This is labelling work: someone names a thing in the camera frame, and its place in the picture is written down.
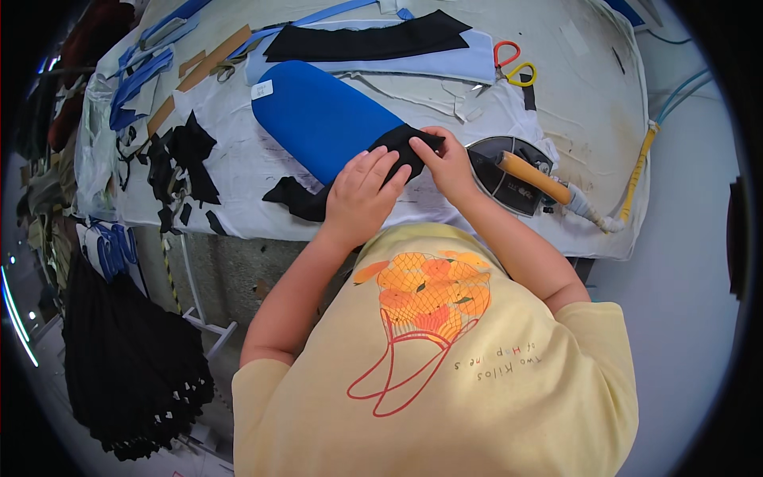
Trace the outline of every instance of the hand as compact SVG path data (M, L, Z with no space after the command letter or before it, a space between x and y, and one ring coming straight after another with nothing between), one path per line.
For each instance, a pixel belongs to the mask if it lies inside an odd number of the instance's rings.
M410 176L410 166L404 164L382 187L399 157L397 151L387 152L386 146L353 157L334 179L326 220L316 239L342 247L347 253L369 241L392 212Z
M466 149L453 133L439 126L422 127L422 131L435 136L445 137L445 142L437 153L418 137L412 137L408 143L424 164L430 168L437 190L458 207L459 203L469 200L479 189L472 178L472 166Z

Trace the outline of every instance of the mesh bag graphic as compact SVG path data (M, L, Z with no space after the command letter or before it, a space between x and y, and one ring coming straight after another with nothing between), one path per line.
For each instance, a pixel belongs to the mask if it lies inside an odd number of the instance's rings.
M387 347L381 358L347 389L352 399L376 398L375 417L395 414L413 402L432 379L451 346L478 323L490 305L490 273L478 270L478 266L487 264L473 253L441 253L446 258L428 253L401 253L390 262L367 266L353 277L359 285L375 276L379 314L387 336ZM409 340L430 341L439 346L440 351L410 376L392 382L394 347ZM388 363L382 389L367 395L353 392L382 363ZM408 388L412 393L409 399L390 411L378 411L390 391L401 388L427 370L430 374L418 389Z

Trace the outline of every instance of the yellow t-shirt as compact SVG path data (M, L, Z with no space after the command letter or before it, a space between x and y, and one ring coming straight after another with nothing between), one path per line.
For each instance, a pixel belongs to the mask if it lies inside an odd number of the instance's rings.
M623 312L556 314L468 234L393 227L293 366L233 377L245 475L614 475L638 426Z

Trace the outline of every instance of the plastic bag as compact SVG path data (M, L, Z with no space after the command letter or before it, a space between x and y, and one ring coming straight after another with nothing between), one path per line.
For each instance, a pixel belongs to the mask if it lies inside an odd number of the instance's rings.
M77 178L77 215L119 220L114 197L106 190L108 180L118 177L117 135L108 126L111 96L116 78L94 74L85 88L82 119L77 132L74 174Z

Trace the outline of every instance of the yellow hose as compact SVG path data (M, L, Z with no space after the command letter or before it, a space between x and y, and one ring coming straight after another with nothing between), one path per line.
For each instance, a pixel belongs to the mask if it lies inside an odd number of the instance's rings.
M660 130L660 125L654 121L649 121L649 130L646 131L646 137L644 142L641 143L641 152L639 153L639 160L636 161L636 167L633 168L633 173L630 175L628 181L628 194L625 196L625 202L623 202L623 208L620 210L620 220L623 223L628 222L630 216L630 205L633 202L633 194L636 192L636 186L639 184L639 178L641 177L641 171L644 170L644 164L646 163L646 154L649 152L649 148L652 147L652 141L655 140L657 131Z

